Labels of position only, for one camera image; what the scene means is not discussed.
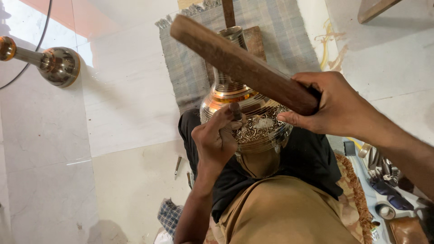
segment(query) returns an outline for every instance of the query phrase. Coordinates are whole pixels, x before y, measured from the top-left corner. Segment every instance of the wooden stick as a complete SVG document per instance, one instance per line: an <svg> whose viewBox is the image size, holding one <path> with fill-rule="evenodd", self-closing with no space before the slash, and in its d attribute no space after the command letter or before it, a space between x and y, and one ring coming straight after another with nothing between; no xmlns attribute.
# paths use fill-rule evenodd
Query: wooden stick
<svg viewBox="0 0 434 244"><path fill-rule="evenodd" d="M178 15L171 25L170 35L231 78L291 110L301 115L318 111L319 92L308 90L194 20Z"/></svg>
<svg viewBox="0 0 434 244"><path fill-rule="evenodd" d="M224 21L226 22L226 28L235 26L235 13L233 12L233 1L222 0Z"/></svg>
<svg viewBox="0 0 434 244"><path fill-rule="evenodd" d="M365 12L359 13L357 20L361 24L367 23L399 2L401 0L380 0Z"/></svg>

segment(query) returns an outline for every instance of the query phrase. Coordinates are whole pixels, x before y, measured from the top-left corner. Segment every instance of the polished metal object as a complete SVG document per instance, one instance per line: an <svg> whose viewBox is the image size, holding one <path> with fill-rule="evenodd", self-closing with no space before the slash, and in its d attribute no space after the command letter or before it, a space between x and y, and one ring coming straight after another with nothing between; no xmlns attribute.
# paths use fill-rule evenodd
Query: polished metal object
<svg viewBox="0 0 434 244"><path fill-rule="evenodd" d="M70 48L52 47L37 53L16 46L10 37L0 36L0 60L12 58L35 65L49 83L62 88L74 83L80 72L80 58Z"/></svg>
<svg viewBox="0 0 434 244"><path fill-rule="evenodd" d="M218 34L247 50L243 28L234 26ZM289 109L214 68L214 84L200 108L201 123L208 122L217 110L232 102L237 102L246 115L246 124L233 132L238 142L238 161L241 163L244 155L267 150L278 153L293 127L276 117Z"/></svg>

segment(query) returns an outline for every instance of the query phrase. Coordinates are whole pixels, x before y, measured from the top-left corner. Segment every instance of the person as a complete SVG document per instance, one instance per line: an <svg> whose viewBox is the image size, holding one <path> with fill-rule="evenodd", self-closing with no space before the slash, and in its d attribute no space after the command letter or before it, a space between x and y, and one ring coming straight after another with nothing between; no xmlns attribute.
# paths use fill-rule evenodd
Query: person
<svg viewBox="0 0 434 244"><path fill-rule="evenodd" d="M197 111L182 115L179 130L197 176L175 243L203 243L210 214L227 243L358 243L339 218L340 173L324 134L375 146L434 199L433 147L378 112L338 72L297 73L292 79L322 94L319 110L311 116L278 114L294 129L281 151L280 170L265 179L246 177L234 161L231 132L242 123L233 120L229 106L203 125Z"/></svg>

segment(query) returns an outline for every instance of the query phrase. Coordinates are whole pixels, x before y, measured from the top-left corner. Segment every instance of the mat fringe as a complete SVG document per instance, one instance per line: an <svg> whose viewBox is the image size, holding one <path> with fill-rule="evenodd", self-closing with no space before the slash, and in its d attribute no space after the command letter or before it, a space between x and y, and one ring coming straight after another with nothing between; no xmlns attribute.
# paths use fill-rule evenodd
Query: mat fringe
<svg viewBox="0 0 434 244"><path fill-rule="evenodd" d="M181 9L179 11L179 14L186 15L186 16L192 16L192 15L195 15L197 13L203 12L205 10L209 10L209 9L214 8L214 7L220 6L221 0L204 0L202 2L202 5L203 5L203 7L201 7L197 4L192 4L188 8ZM167 28L171 24L172 24L172 17L170 17L170 15L167 15L166 18L160 19L159 21L155 22L155 25L160 29Z"/></svg>
<svg viewBox="0 0 434 244"><path fill-rule="evenodd" d="M350 179L350 184L354 189L354 200L357 206L357 211L359 214L359 222L363 232L363 238L365 244L372 244L371 229L374 227L371 223L371 213L368 210L368 205L366 203L365 192L363 191L362 185L358 181L357 175L354 173L354 168L351 161L340 154L335 153L336 159L342 162L342 165L347 168L347 176Z"/></svg>

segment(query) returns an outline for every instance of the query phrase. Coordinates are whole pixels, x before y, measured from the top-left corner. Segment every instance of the vase body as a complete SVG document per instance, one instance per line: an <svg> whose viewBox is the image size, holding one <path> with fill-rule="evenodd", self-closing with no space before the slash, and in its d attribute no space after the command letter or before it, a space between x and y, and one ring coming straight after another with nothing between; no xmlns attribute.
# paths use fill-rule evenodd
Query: vase body
<svg viewBox="0 0 434 244"><path fill-rule="evenodd" d="M241 27L225 29L219 35L247 50ZM243 165L248 158L251 161L259 154L276 160L275 155L269 154L280 152L281 145L287 142L293 128L288 123L277 121L276 117L278 113L289 109L214 68L214 83L200 108L201 123L208 122L217 110L231 102L237 102L241 112L246 115L246 124L233 132L238 142L238 161Z"/></svg>

